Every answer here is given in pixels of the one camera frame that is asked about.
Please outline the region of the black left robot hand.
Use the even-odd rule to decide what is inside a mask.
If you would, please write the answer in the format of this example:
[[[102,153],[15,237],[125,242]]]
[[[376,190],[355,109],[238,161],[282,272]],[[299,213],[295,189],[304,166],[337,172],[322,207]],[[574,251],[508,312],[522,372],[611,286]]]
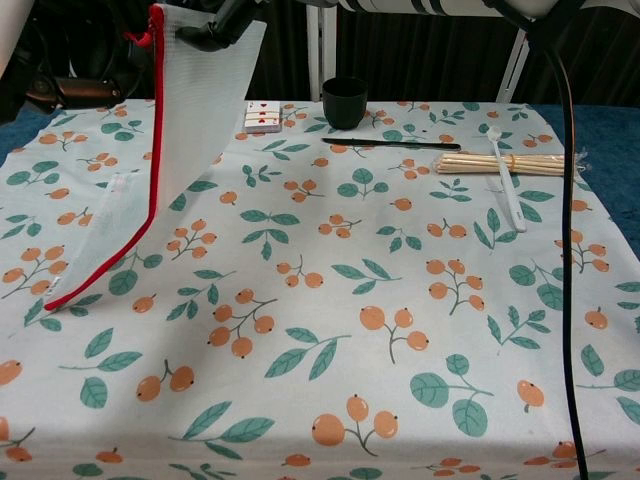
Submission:
[[[175,33],[177,39],[204,52],[216,52],[235,44],[260,9],[253,0],[186,1],[184,5],[215,15],[202,26],[180,27]]]

